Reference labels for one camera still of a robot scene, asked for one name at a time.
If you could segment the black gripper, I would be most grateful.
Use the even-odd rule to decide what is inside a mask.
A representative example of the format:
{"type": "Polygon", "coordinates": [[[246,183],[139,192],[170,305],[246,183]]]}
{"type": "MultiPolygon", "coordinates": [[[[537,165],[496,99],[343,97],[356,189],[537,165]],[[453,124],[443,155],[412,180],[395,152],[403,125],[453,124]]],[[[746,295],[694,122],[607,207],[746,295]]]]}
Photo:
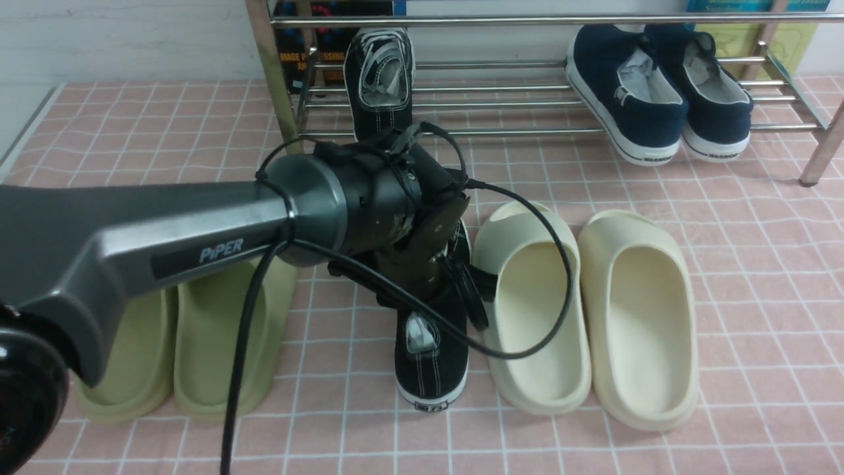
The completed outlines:
{"type": "Polygon", "coordinates": [[[354,249],[346,261],[332,259],[328,271],[343,276],[376,294],[389,309],[416,310],[440,295],[446,278],[477,331],[489,328],[485,301],[489,301],[489,273],[471,264],[449,263],[444,257],[455,226],[467,210],[466,189],[472,186],[466,160],[460,168],[445,168],[418,142],[423,133],[445,139],[455,150],[455,139],[441,127],[420,121],[400,131],[381,131],[359,143],[341,146],[345,159],[376,158],[398,178],[401,198],[407,199],[409,216],[402,220],[398,237],[370,250],[354,249]]]}

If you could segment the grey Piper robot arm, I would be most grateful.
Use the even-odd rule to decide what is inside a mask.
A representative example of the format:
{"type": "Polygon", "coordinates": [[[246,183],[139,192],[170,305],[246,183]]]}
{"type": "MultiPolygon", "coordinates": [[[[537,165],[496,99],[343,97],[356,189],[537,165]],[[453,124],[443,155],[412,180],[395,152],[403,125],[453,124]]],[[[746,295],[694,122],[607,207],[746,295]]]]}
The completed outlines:
{"type": "Polygon", "coordinates": [[[470,344],[449,321],[458,304],[488,327],[481,297],[494,278],[446,244],[473,187],[466,160],[444,168],[418,144],[449,144],[427,121],[310,154],[264,160],[252,181],[128,187],[2,186],[2,473],[13,474],[51,435],[67,401],[69,371],[98,384],[133,298],[259,259],[236,298],[235,354],[224,385],[221,469],[229,473],[235,391],[243,387],[247,325],[278,257],[293,267],[329,262],[380,303],[422,313],[470,344]]]}

